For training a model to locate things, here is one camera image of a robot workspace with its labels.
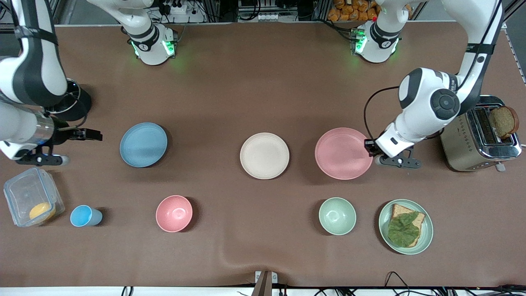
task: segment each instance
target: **cup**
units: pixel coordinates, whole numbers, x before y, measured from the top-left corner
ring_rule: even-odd
[[[102,213],[89,205],[79,205],[69,217],[71,224],[76,227],[94,226],[99,224],[101,220]]]

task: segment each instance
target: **toast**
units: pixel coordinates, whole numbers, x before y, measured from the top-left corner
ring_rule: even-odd
[[[501,139],[506,139],[519,129],[519,116],[510,107],[500,107],[490,112],[490,121],[495,134]]]
[[[393,205],[393,213],[392,213],[391,219],[396,218],[401,214],[409,214],[412,212],[414,212],[414,210],[408,209],[405,206],[395,203]],[[422,234],[422,223],[424,222],[425,217],[426,217],[425,214],[418,213],[418,216],[413,220],[413,225],[418,228],[418,230],[420,231],[420,234],[418,234],[418,237],[414,240],[414,242],[412,242],[409,246],[407,246],[408,248],[412,248],[415,245],[417,245],[418,239],[420,238],[420,235]]]

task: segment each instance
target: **green bowl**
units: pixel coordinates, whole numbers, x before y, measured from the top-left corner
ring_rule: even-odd
[[[422,232],[420,233],[420,238],[418,239],[417,245],[412,248],[399,247],[393,244],[387,237],[387,233],[389,231],[389,221],[391,221],[393,205],[395,203],[403,205],[408,209],[419,211],[420,213],[424,213],[426,215],[424,222],[422,223]],[[425,249],[427,249],[427,247],[429,247],[431,241],[433,240],[433,223],[431,222],[431,217],[429,217],[429,214],[418,203],[410,200],[393,200],[386,204],[386,206],[384,206],[380,212],[378,227],[380,228],[380,234],[382,235],[383,240],[386,241],[387,245],[389,245],[393,250],[405,255],[416,255],[423,252]]]
[[[328,233],[344,235],[356,225],[356,211],[350,202],[343,198],[329,198],[321,204],[319,218],[321,226]]]

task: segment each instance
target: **toaster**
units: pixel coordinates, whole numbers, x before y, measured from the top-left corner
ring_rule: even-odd
[[[473,172],[502,164],[521,154],[517,133],[501,140],[489,120],[491,110],[504,106],[496,96],[481,95],[479,103],[466,113],[456,117],[440,135],[450,167],[460,172]]]

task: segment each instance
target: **brown tablecloth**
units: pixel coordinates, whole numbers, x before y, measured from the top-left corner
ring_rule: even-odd
[[[505,173],[455,173],[435,139],[416,145],[422,169],[373,165],[358,179],[337,181],[313,156],[332,128],[365,132],[363,105],[376,90],[419,66],[456,73],[467,40],[459,25],[408,24],[383,64],[351,56],[323,24],[188,26],[177,57],[153,67],[134,58],[118,27],[57,32],[67,76],[94,98],[85,127],[101,130],[104,141],[56,147],[72,161],[45,168],[66,205],[53,222],[18,228],[0,201],[1,286],[232,285],[262,269],[302,286],[383,285],[391,270],[410,285],[526,282],[524,157]],[[501,33],[483,94],[524,118],[524,90]],[[369,106],[373,133],[399,112],[396,91],[378,95]],[[169,135],[165,157],[146,169],[119,155],[120,139],[140,122]],[[239,163],[242,143],[259,132],[276,133],[290,149],[288,169],[274,180],[255,180]],[[29,169],[0,158],[0,183]],[[158,203],[173,194],[194,205],[183,233],[155,222]],[[357,210],[348,235],[319,225],[318,207],[332,196]],[[433,242],[419,255],[394,253],[379,236],[382,205],[399,198],[432,217]],[[102,225],[73,227],[69,214],[80,204],[102,208]]]

